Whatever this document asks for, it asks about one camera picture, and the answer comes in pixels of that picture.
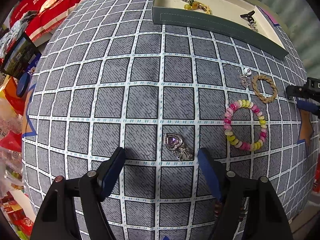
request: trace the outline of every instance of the jewelry tray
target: jewelry tray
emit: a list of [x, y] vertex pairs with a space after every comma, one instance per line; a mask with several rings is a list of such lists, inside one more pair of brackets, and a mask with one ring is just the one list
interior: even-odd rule
[[[251, 44], [278, 59], [288, 52], [275, 30], [261, 11], [245, 0], [196, 0], [208, 5], [211, 15], [198, 10], [185, 10], [186, 2], [181, 0], [153, 0], [152, 20], [154, 24], [193, 27], [220, 33]], [[253, 31], [248, 21], [240, 17], [254, 10], [258, 33]]]

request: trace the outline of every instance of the pink and yellow bead bracelet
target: pink and yellow bead bracelet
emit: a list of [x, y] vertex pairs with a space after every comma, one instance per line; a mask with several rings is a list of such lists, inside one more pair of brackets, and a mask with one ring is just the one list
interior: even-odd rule
[[[256, 116], [259, 119], [260, 126], [261, 126], [261, 132], [260, 132], [260, 138], [255, 143], [247, 143], [239, 141], [239, 139], [236, 138], [235, 135], [233, 135], [232, 127], [231, 127], [231, 118], [233, 116], [233, 113], [238, 110], [241, 107], [249, 108], [256, 114]], [[224, 114], [223, 119], [223, 128], [225, 129], [224, 133], [227, 136], [227, 140], [230, 142], [231, 145], [234, 145], [234, 147], [239, 148], [240, 150], [245, 151], [255, 151], [262, 147], [263, 143], [266, 140], [267, 137], [267, 126], [266, 126], [266, 120], [264, 120], [264, 116], [262, 115], [262, 112], [258, 108], [257, 105], [250, 102], [249, 100], [238, 100], [235, 101], [233, 104], [231, 104], [228, 108], [226, 113]]]

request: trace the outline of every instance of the braided wooden bracelet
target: braided wooden bracelet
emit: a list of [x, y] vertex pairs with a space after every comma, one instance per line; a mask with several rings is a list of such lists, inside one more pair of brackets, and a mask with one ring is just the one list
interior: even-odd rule
[[[273, 95], [269, 98], [265, 98], [258, 90], [258, 86], [257, 86], [257, 80], [265, 80], [267, 81], [271, 88], [273, 89]], [[254, 93], [256, 94], [256, 96], [265, 104], [267, 103], [271, 103], [277, 96], [278, 94], [278, 90], [277, 90], [277, 87], [276, 85], [274, 84], [274, 82], [272, 81], [271, 78], [265, 76], [265, 75], [257, 75], [257, 76], [254, 76], [253, 79], [252, 79], [252, 87], [253, 87], [253, 91]]]

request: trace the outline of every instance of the silver pendant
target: silver pendant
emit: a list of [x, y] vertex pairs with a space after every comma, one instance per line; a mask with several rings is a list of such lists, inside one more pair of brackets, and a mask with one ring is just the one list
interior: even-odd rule
[[183, 139], [176, 133], [166, 133], [164, 135], [164, 144], [167, 149], [176, 156], [179, 161], [192, 160], [193, 155], [189, 148], [184, 144]]
[[252, 23], [248, 23], [249, 27], [251, 28], [251, 30], [255, 31], [256, 33], [259, 32], [258, 29], [257, 29], [257, 22], [254, 21]]
[[[233, 66], [231, 64], [227, 64], [227, 63], [222, 63], [222, 66]], [[236, 68], [235, 66], [233, 66], [233, 68], [238, 72], [239, 74], [239, 79], [241, 82], [241, 85], [246, 89], [248, 86], [251, 85], [251, 79], [250, 79], [250, 75], [251, 75], [251, 69], [250, 68], [244, 68], [244, 74], [242, 74], [238, 68]]]

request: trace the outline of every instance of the table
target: table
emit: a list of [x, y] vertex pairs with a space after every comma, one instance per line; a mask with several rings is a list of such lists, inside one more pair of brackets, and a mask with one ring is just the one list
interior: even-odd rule
[[[40, 59], [29, 117], [37, 136], [24, 138], [26, 190], [36, 210], [52, 179], [82, 176], [117, 146], [127, 160], [112, 195], [102, 203], [117, 239], [206, 239], [214, 199], [197, 164], [207, 147], [240, 176], [266, 175], [288, 219], [305, 205], [315, 170], [318, 130], [311, 153], [297, 145], [300, 114], [285, 98], [306, 72], [289, 38], [275, 27], [289, 55], [282, 61], [242, 41], [200, 29], [153, 25], [152, 0], [85, 0], [61, 24]], [[263, 104], [241, 86], [236, 69], [270, 76], [278, 87]], [[263, 82], [260, 91], [270, 96]], [[229, 103], [248, 99], [263, 111], [267, 143], [254, 153], [226, 142], [222, 117]], [[233, 116], [235, 133], [253, 142], [259, 125], [247, 109]], [[164, 134], [183, 136], [194, 160], [179, 162]], [[89, 239], [79, 199], [76, 213]], [[241, 239], [244, 222], [237, 231]]]

